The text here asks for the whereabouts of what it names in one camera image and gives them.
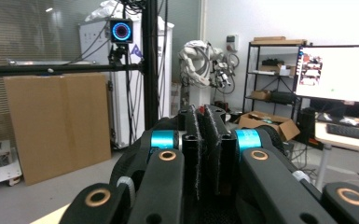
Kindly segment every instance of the cardboard box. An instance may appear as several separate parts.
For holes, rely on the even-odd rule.
[[[5,77],[5,87],[27,185],[111,159],[104,75]]]
[[[287,65],[286,69],[284,69],[287,71],[285,71],[284,73],[281,70],[281,66],[279,64],[277,66],[261,65],[259,70],[266,72],[275,72],[277,75],[279,74],[281,76],[293,76],[296,74],[296,67],[293,65]]]
[[[283,39],[283,40],[254,40],[253,45],[305,45],[306,39]]]
[[[267,40],[285,40],[286,36],[257,36],[254,37],[254,41],[258,41],[258,40],[262,40],[262,41],[267,41]]]
[[[263,118],[269,118],[272,122],[279,124],[269,124],[262,121]],[[259,111],[252,111],[247,114],[244,114],[240,118],[240,122],[238,124],[239,128],[256,128],[260,125],[269,125],[273,127],[278,134],[281,136],[283,141],[288,141],[294,138],[296,135],[300,133],[300,130],[296,126],[296,124],[288,118],[275,116]]]
[[[251,98],[257,100],[269,100],[271,98],[271,92],[267,90],[262,91],[252,91]]]
[[[270,65],[261,65],[260,71],[266,71],[266,72],[275,72],[276,74],[279,74],[281,68],[277,66],[270,66]]]

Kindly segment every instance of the circular light ring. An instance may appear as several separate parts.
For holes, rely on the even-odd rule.
[[[354,200],[349,198],[348,196],[345,195],[345,193],[352,193],[354,195],[356,195],[357,197],[359,197],[359,192],[357,192],[356,190],[353,189],[337,189],[337,194],[339,196],[339,198],[341,198],[342,200],[344,200],[346,203],[350,203],[356,206],[359,206],[359,200]]]
[[[101,200],[98,201],[93,201],[91,198],[96,195],[96,194],[103,194],[104,196],[102,197]],[[86,197],[86,205],[88,205],[89,207],[98,207],[103,205],[104,203],[106,203],[109,198],[110,198],[110,191],[108,189],[95,189],[92,192],[90,192],[87,197]]]
[[[117,32],[118,29],[124,29],[125,35],[119,34]],[[125,41],[130,38],[131,36],[131,28],[130,26],[125,22],[118,22],[116,23],[112,28],[112,34],[113,36],[120,41]]]
[[[162,151],[159,153],[159,158],[162,161],[173,161],[176,158],[176,154],[172,151]]]
[[[255,160],[258,160],[258,161],[265,161],[266,159],[269,158],[269,154],[265,153],[264,151],[260,151],[260,150],[253,150],[251,152],[251,156],[255,159]]]

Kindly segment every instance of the black metal frame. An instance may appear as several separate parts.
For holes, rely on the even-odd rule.
[[[64,73],[88,72],[117,72],[139,70],[144,75],[145,129],[148,130],[159,119],[159,92],[158,92],[158,1],[145,1],[146,6],[142,13],[143,46],[145,60],[141,64],[125,65],[27,65],[27,66],[0,66],[0,77],[18,75],[57,76]]]

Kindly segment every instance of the electronic equipment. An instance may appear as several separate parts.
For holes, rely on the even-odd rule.
[[[79,25],[80,47],[82,52],[94,52],[87,60],[97,64],[109,64],[108,55],[112,45],[114,49],[117,44],[125,43],[112,43],[111,30],[115,27],[114,24],[121,24],[116,29],[118,37],[125,37],[127,26],[122,24],[125,20],[113,19],[107,21],[106,19],[96,19],[93,21],[82,22]],[[139,63],[143,58],[142,53],[142,38],[141,38],[141,21],[132,22],[132,42],[129,43],[129,53],[131,63]],[[166,68],[171,68],[171,51],[172,51],[172,35],[173,29],[170,28],[167,32],[167,46],[165,57],[159,56],[159,67],[165,63]],[[159,30],[159,55],[162,55],[164,49],[164,31]],[[160,106],[159,118],[169,117],[171,113],[170,93],[171,93],[171,69],[165,69],[163,76],[159,76],[159,90],[160,93]],[[126,90],[126,75],[124,71],[120,72],[104,72],[106,82],[109,87],[109,126],[111,129],[111,140],[118,148],[126,147],[130,144],[130,125],[129,125],[129,109],[127,104],[127,90]],[[142,74],[131,71],[131,100],[136,102],[134,108],[134,121],[132,123],[134,135],[139,138],[145,130],[145,116],[144,116],[144,87],[143,87]]]
[[[132,43],[132,20],[112,19],[110,21],[110,33],[110,41],[112,43]]]
[[[226,37],[226,49],[229,51],[237,51],[238,50],[238,35],[228,35]]]
[[[0,182],[7,181],[14,186],[21,181],[22,170],[17,149],[10,147],[10,141],[0,141]]]
[[[359,103],[359,45],[303,46],[296,95]]]
[[[359,128],[328,123],[326,124],[326,130],[328,133],[332,133],[335,135],[359,139]]]

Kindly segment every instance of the floor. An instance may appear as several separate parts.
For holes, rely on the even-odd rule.
[[[297,142],[293,143],[295,149],[292,158],[295,158],[305,146]],[[333,156],[334,154],[335,152],[333,151],[329,164],[337,166],[328,166],[325,183],[346,181],[359,186],[359,175],[357,174],[359,171],[356,170],[355,172],[340,168],[339,161],[342,161],[342,159],[340,156]],[[23,181],[13,187],[9,187],[7,183],[0,183],[0,223],[31,223],[70,203],[83,188],[95,183],[107,183],[112,168],[121,153],[114,152],[113,155],[113,158],[109,161],[32,186],[26,186]],[[314,179],[321,155],[321,150],[308,148],[307,153],[300,154],[293,160],[293,163],[297,167],[302,167],[305,165],[305,159],[307,158],[307,164],[303,169]]]
[[[114,152],[109,161],[26,186],[24,181],[9,187],[0,183],[0,223],[24,224],[69,204],[85,187],[108,183],[112,169],[121,156]]]

